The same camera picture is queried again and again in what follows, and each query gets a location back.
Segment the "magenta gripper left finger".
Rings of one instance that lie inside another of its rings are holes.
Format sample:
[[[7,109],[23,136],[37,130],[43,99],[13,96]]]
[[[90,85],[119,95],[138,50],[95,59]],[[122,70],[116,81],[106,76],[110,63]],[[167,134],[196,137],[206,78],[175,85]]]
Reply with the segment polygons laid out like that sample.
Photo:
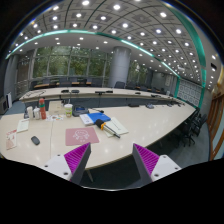
[[[91,144],[87,143],[66,154],[57,154],[43,166],[43,169],[79,185],[90,154]]]

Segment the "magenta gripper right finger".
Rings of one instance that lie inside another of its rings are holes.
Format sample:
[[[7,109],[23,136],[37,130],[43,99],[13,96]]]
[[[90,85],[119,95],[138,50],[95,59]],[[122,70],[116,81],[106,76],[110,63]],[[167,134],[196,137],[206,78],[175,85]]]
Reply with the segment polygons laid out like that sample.
[[[133,144],[132,155],[143,185],[157,181],[181,169],[168,155],[159,156],[136,143]]]

